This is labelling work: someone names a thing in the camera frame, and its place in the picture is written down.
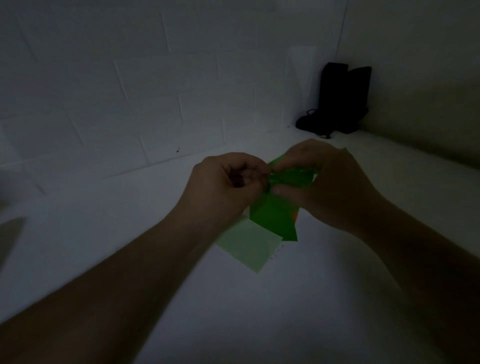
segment white wall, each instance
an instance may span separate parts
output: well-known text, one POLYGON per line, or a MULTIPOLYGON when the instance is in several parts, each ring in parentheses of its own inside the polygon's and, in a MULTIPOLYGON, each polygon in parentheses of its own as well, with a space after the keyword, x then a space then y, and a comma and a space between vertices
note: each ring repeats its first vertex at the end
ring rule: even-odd
POLYGON ((372 66, 363 128, 480 167, 480 3, 349 0, 338 61, 372 66))
POLYGON ((0 13, 0 169, 29 188, 0 198, 292 124, 335 56, 345 5, 11 1, 0 13))

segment painted brick wall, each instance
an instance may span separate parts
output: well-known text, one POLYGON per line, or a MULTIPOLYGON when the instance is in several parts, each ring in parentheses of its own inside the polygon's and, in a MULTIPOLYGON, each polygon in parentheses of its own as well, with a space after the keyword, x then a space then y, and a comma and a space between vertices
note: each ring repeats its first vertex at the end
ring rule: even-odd
POLYGON ((345 6, 11 1, 0 11, 0 199, 291 125, 315 106, 345 6))

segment hand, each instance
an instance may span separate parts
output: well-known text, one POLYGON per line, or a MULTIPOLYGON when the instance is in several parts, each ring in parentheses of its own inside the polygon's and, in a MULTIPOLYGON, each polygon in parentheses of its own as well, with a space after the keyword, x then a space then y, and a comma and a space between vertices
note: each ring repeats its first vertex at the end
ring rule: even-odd
POLYGON ((245 153, 207 157, 193 167, 171 214, 200 238, 213 240, 262 194, 270 172, 264 161, 245 153))
POLYGON ((365 215, 384 200, 346 149, 306 140, 290 148, 273 167, 273 172, 293 167, 316 168, 320 172, 308 189, 276 185, 272 193, 337 229, 358 236, 365 215))

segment right hand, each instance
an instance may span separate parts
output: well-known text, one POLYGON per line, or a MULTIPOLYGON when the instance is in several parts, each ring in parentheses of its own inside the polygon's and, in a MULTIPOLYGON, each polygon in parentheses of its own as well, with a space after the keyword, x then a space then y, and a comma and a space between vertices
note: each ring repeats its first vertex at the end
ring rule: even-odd
POLYGON ((360 234, 365 215, 384 200, 346 149, 309 139, 290 148, 272 169, 294 167, 316 168, 319 174, 309 188, 278 184, 272 193, 334 228, 360 234))

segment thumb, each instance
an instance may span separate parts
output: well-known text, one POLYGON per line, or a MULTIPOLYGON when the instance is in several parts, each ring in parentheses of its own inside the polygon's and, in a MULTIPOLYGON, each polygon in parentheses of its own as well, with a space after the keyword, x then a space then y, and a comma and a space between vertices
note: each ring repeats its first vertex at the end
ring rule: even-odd
POLYGON ((282 196, 291 203, 302 208, 306 208, 306 205, 308 203, 306 190, 298 187, 293 187, 288 184, 276 184, 272 187, 272 193, 278 196, 282 196))
POLYGON ((264 185, 260 180, 255 180, 246 186, 235 188, 235 193, 245 203, 245 207, 250 206, 264 191, 264 185))

